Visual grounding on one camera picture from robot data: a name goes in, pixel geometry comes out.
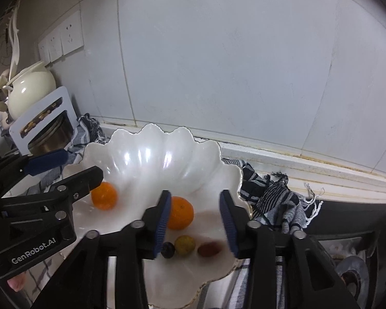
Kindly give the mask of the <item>left hand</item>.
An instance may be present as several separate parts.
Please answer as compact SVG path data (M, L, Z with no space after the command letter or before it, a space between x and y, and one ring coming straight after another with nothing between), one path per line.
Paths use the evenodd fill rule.
M15 292L21 291L25 286L26 281L26 274L25 272L10 278L7 283L10 286L11 289L13 289Z

